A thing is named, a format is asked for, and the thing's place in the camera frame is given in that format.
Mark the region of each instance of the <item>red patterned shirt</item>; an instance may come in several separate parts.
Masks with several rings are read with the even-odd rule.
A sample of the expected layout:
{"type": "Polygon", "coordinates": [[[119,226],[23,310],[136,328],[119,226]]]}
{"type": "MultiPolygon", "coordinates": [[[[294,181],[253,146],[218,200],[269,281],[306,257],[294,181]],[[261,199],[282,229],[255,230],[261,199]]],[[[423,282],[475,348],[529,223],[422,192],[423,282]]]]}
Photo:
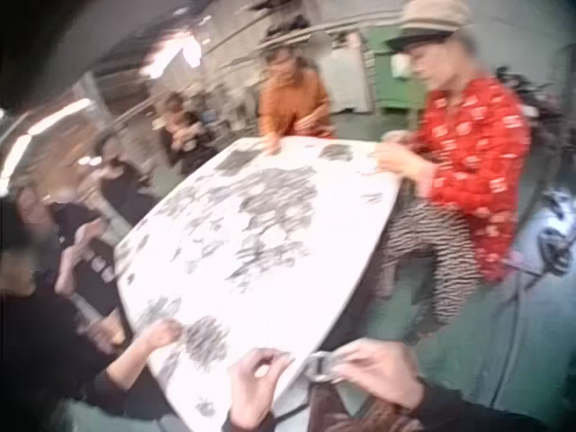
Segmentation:
{"type": "Polygon", "coordinates": [[[530,138],[519,101],[496,79],[474,79],[452,115],[446,94],[431,92],[419,151],[438,163],[428,199],[463,212],[482,275],[501,279],[516,228],[518,181],[530,138]]]}

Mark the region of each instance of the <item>striped pants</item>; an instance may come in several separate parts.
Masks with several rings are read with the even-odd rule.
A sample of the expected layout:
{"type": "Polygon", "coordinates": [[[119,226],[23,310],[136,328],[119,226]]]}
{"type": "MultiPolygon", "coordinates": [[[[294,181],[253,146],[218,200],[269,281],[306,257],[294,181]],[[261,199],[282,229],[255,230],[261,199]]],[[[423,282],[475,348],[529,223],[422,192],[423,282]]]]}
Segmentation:
{"type": "Polygon", "coordinates": [[[452,322],[482,281],[464,217],[416,200],[394,218],[376,251],[376,295],[390,295],[400,259],[422,251],[431,252],[436,259],[432,296],[405,338],[409,344],[452,322]]]}

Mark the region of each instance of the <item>green floor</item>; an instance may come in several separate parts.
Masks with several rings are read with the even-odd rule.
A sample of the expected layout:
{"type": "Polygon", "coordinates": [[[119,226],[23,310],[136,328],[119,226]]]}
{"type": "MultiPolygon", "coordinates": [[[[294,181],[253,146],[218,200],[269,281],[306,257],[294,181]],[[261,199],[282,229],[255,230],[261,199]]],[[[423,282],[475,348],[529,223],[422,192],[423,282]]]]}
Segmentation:
{"type": "MultiPolygon", "coordinates": [[[[338,136],[347,139],[376,140],[387,130],[405,125],[401,117],[386,121],[373,116],[344,115],[336,118],[338,136]]],[[[520,186],[519,209],[527,207],[544,156],[533,152],[526,162],[520,186]]],[[[563,185],[576,182],[570,170],[564,170],[563,185]]],[[[548,210],[539,209],[517,237],[516,250],[532,266],[540,266],[536,248],[537,232],[553,225],[565,230],[572,222],[558,221],[548,210]]],[[[413,290],[420,286],[424,263],[413,260],[400,270],[400,282],[390,301],[373,304],[369,311],[366,335],[371,338],[401,338],[416,311],[411,304],[413,290]]],[[[502,307],[502,299],[516,283],[511,275],[504,283],[473,296],[462,316],[449,328],[418,347],[423,376],[437,383],[459,389],[470,400],[490,403],[504,361],[508,355],[517,303],[502,307]]],[[[569,405],[566,374],[576,358],[576,272],[563,278],[547,276],[526,296],[525,331],[518,361],[497,407],[525,413],[558,426],[569,405]]],[[[359,395],[349,397],[349,404],[359,404],[359,395]]]]}

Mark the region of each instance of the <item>table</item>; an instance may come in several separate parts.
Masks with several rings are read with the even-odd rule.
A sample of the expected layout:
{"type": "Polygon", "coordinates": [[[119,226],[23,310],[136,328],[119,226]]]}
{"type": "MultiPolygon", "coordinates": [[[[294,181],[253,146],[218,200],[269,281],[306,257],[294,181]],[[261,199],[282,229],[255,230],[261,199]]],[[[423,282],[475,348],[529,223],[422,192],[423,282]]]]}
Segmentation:
{"type": "Polygon", "coordinates": [[[293,354],[275,395],[279,414],[293,408],[305,386],[287,390],[346,307],[396,200],[397,176],[367,175],[374,143],[288,137],[282,146],[269,157],[261,139],[238,140],[115,249],[135,331],[166,317],[184,325],[148,363],[194,432],[220,430],[227,366],[251,347],[293,354]]]}

